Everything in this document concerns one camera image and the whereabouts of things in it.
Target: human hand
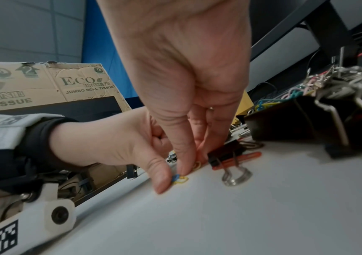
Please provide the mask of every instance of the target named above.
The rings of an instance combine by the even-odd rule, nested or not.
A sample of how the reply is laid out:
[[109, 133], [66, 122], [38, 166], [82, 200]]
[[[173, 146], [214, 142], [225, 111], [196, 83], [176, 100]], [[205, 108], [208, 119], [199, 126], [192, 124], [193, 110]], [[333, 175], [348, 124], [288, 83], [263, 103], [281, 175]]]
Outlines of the human hand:
[[197, 155], [205, 162], [224, 143], [248, 85], [249, 0], [98, 3], [133, 86], [174, 146], [178, 173], [188, 174]]
[[164, 160], [172, 145], [145, 107], [87, 123], [63, 123], [49, 138], [50, 148], [62, 161], [87, 166], [135, 164], [151, 177], [157, 193], [171, 184]]

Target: desk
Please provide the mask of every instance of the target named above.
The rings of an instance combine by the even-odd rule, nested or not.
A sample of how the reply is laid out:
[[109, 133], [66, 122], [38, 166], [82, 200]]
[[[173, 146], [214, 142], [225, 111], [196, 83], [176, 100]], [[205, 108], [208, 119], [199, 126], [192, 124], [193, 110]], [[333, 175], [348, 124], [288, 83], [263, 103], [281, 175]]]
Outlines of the desk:
[[145, 173], [122, 180], [77, 207], [73, 231], [41, 254], [362, 254], [362, 156], [276, 142], [261, 151], [236, 187], [209, 166], [162, 195]]

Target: cardboard box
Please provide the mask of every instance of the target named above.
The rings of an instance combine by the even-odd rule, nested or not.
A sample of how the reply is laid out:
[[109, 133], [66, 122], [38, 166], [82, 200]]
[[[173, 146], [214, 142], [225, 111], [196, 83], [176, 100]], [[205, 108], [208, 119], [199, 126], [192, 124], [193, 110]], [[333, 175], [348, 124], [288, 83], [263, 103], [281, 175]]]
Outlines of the cardboard box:
[[0, 110], [109, 96], [131, 109], [100, 64], [0, 63]]

